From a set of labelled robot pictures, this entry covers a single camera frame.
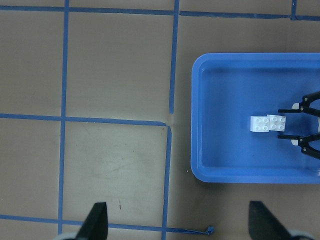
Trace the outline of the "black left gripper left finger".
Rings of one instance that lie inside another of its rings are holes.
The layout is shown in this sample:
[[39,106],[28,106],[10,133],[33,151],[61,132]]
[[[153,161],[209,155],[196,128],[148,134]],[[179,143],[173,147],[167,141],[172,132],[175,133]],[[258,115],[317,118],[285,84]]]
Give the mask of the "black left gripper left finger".
[[75,240],[106,240],[108,237],[108,211],[106,202],[96,202],[91,208]]

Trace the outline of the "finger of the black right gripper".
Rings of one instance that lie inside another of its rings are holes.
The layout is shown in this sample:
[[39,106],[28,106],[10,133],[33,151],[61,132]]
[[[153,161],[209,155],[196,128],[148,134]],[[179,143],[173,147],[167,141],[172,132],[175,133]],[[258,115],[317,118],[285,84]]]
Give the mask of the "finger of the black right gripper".
[[311,107],[311,103],[319,99],[319,91],[304,95],[300,103],[293,104],[290,109],[278,109],[278,113],[305,113],[312,116],[319,116],[320,110]]
[[315,133],[307,136],[279,134],[277,136],[281,140],[291,140],[293,145],[301,148],[301,153],[315,159],[320,159],[320,151],[310,146],[310,142],[319,141],[320,134]]

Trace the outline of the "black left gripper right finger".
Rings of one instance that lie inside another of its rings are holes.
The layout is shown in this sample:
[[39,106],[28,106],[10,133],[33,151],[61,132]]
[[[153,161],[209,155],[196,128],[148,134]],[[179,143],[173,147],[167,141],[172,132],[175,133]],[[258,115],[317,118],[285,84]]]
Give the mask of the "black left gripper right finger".
[[291,234],[262,201],[250,201],[248,232],[252,240],[290,240]]

